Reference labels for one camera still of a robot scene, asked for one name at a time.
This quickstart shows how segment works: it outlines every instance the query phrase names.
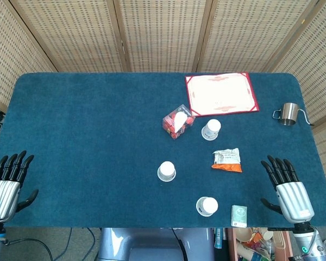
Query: snack bag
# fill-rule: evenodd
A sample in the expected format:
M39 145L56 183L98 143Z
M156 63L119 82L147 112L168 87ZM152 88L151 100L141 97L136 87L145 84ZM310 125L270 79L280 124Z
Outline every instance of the snack bag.
M242 172L240 165L239 149L215 151L213 169Z

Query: white paper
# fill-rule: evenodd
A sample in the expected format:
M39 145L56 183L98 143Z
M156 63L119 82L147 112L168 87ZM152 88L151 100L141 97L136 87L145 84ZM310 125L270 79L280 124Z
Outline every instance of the white paper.
M195 116L258 111L245 73L189 76L186 82Z
M183 113L182 111L179 111L178 113L176 113L175 119L174 119L175 133L181 129L181 127L184 125L186 120L187 120L187 115L185 113Z

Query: blue felt table surface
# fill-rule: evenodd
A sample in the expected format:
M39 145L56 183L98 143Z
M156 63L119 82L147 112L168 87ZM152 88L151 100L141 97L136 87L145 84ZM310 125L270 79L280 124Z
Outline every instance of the blue felt table surface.
M198 117L177 140L162 118L189 106L184 73L31 73L16 83L0 135L0 159L34 154L20 200L35 202L10 226L229 227L231 206L248 207L248 226L288 226L266 209L277 204L260 161L270 154L295 166L310 196L312 223L326 225L326 180L303 114L294 126L272 119L285 102L304 108L299 84L285 73L251 73L260 111ZM215 141L200 130L221 121ZM243 173L211 168L216 150L239 148ZM157 177L163 161L177 170ZM202 217L196 201L214 197L218 211Z

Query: small box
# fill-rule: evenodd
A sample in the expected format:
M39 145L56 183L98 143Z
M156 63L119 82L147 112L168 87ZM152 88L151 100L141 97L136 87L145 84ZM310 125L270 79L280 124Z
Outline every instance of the small box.
M165 129L173 139L185 132L185 129L193 125L195 116L192 116L186 106L180 105L177 109L163 118L163 129Z
M247 226L247 211L248 208L244 206L232 206L232 227L246 227Z

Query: woven room divider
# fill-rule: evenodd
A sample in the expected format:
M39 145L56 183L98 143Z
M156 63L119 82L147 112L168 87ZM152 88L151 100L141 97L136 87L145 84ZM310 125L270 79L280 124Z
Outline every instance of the woven room divider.
M0 110L6 112L17 78L26 72L55 71L29 30L0 0Z
M197 70L262 71L309 3L219 0Z
M131 70L193 71L206 0L119 0L116 13L128 46Z
M11 2L59 71L127 70L112 1Z

